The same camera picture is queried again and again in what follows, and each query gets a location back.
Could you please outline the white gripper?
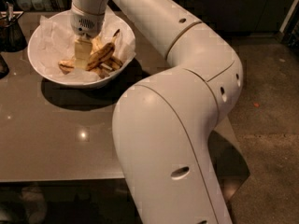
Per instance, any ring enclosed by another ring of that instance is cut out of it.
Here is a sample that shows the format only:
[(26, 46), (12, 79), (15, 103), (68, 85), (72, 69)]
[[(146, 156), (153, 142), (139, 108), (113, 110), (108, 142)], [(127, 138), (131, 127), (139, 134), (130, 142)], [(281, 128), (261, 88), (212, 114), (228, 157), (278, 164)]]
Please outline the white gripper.
[(75, 67), (85, 69), (89, 61), (93, 44), (90, 37), (97, 36), (103, 26), (104, 14), (93, 15), (73, 5), (70, 9), (70, 24), (76, 35), (82, 35), (75, 41)]

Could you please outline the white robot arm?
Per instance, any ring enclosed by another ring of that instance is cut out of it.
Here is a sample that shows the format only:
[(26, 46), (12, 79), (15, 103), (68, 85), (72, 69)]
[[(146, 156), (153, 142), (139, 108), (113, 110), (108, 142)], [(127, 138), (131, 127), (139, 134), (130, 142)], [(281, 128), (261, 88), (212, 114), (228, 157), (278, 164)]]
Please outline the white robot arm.
[(235, 51), (172, 0), (72, 0), (72, 26), (102, 20), (113, 1), (167, 60), (117, 102), (113, 140), (143, 224), (233, 224), (208, 137), (235, 106), (243, 68)]

